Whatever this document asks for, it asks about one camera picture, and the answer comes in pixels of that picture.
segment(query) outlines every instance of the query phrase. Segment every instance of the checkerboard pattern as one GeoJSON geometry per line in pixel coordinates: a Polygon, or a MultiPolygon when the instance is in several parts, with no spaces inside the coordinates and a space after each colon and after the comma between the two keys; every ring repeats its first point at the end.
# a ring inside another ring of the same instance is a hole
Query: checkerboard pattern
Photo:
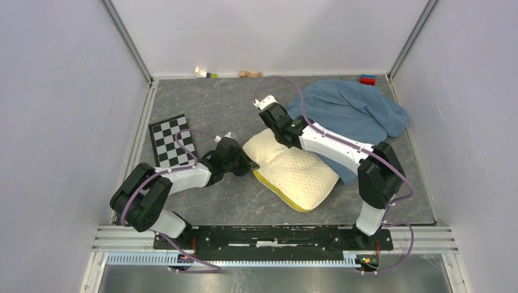
{"type": "MultiPolygon", "coordinates": [[[[157,167],[170,168],[194,164],[194,159],[174,142],[175,134],[180,130],[188,128],[189,125],[187,124],[187,118],[184,114],[149,126],[151,144],[153,145],[153,154],[155,155],[157,167]]],[[[197,156],[190,131],[182,132],[178,137],[178,141],[197,156]]]]}

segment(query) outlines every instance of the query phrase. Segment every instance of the yellow pillow edge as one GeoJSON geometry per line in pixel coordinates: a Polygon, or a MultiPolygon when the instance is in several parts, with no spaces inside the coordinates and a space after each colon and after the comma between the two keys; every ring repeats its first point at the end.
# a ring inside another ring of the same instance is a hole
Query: yellow pillow edge
{"type": "Polygon", "coordinates": [[[252,172],[254,173],[254,176],[256,177],[256,179],[259,180],[259,182],[261,182],[263,185],[265,185],[270,190],[275,192],[278,196],[280,196],[282,198],[282,200],[285,201],[288,204],[288,206],[290,206],[295,211],[297,211],[297,212],[310,212],[311,211],[308,209],[301,208],[298,204],[294,203],[293,200],[290,200],[289,197],[287,197],[282,191],[280,191],[280,189],[278,189],[276,186],[274,186],[268,180],[266,180],[266,178],[264,178],[263,175],[261,175],[261,173],[259,173],[257,170],[254,170],[252,172]]]}

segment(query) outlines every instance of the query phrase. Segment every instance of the pillow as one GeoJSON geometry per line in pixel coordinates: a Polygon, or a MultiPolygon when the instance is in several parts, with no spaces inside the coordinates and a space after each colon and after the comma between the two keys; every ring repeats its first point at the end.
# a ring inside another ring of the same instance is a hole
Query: pillow
{"type": "Polygon", "coordinates": [[[338,181],[315,153],[281,145],[270,129],[253,136],[243,150],[260,166],[254,170],[257,180],[299,212],[315,209],[338,181]]]}

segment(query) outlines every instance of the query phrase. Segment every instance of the red block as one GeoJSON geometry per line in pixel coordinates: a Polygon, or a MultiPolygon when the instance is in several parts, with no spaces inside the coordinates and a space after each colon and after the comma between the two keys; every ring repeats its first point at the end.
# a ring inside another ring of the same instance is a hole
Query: red block
{"type": "Polygon", "coordinates": [[[360,78],[361,84],[375,85],[376,80],[374,78],[360,78]]]}

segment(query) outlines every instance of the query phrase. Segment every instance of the blue towel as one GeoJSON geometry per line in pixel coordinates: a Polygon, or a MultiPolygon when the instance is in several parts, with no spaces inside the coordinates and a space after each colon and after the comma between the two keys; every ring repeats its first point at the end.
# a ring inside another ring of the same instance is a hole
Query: blue towel
{"type": "MultiPolygon", "coordinates": [[[[303,89],[308,118],[330,131],[359,142],[378,144],[387,135],[400,135],[408,124],[406,111],[373,86],[325,79],[303,89]]],[[[301,97],[286,108],[291,118],[302,115],[301,97]]],[[[319,157],[349,184],[356,175],[327,157],[319,157]]]]}

